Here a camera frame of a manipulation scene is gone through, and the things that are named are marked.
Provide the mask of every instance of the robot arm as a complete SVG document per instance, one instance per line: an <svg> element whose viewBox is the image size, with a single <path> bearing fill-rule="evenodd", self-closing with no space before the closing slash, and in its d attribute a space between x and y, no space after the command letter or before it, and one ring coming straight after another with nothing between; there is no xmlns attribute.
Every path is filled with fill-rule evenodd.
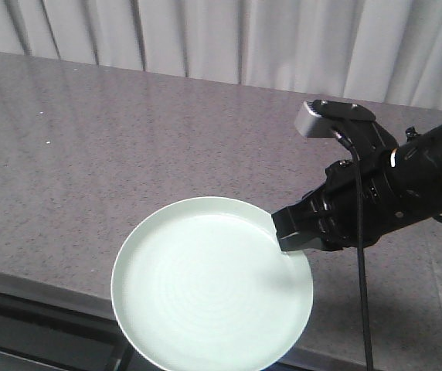
<svg viewBox="0 0 442 371"><path fill-rule="evenodd" d="M442 125L422 135L410 128L399 146L362 106L315 100L305 107L313 118L310 136L338 133L358 153L364 246L442 213ZM325 173L324 184L272 215L283 251L315 247L316 239L325 251L358 246L352 162L337 161Z"/></svg>

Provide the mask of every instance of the gray countertop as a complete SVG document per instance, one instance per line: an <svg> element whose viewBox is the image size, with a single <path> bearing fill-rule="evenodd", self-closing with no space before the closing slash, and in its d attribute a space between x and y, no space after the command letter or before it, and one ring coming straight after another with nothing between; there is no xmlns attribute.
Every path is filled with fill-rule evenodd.
<svg viewBox="0 0 442 371"><path fill-rule="evenodd" d="M294 203L348 157L294 128L315 97L0 53L0 284L109 303L124 238L158 208ZM400 142L412 124L442 123L441 111L363 104ZM355 249L307 255L315 298L297 347L363 362ZM384 236L366 258L376 365L442 370L442 225Z"/></svg>

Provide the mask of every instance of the speckled granite surface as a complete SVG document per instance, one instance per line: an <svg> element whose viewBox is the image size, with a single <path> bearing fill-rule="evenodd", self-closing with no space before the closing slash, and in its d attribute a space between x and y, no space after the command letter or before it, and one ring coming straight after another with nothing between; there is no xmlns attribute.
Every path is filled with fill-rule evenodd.
<svg viewBox="0 0 442 371"><path fill-rule="evenodd" d="M107 301L121 243L159 207L293 203L348 157L294 129L309 97L0 53L0 281ZM400 142L411 124L442 123L439 111L364 105ZM392 233L366 256L376 365L442 370L442 226ZM308 257L314 308L297 346L361 362L355 250Z"/></svg>

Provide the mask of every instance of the curtain fold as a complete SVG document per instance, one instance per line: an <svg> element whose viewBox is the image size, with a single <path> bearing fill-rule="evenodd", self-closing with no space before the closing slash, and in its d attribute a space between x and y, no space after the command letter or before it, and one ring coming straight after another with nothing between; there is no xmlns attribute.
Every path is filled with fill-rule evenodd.
<svg viewBox="0 0 442 371"><path fill-rule="evenodd" d="M442 110L442 0L0 0L0 51Z"/></svg>

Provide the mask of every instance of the ceramic plate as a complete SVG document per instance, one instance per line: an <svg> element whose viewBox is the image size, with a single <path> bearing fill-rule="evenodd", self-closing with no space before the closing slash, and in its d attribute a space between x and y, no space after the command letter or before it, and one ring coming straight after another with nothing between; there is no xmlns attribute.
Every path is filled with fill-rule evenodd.
<svg viewBox="0 0 442 371"><path fill-rule="evenodd" d="M310 267L282 253L270 214L200 197L150 215L125 240L111 279L133 347L168 371L256 371L298 340L313 298Z"/></svg>

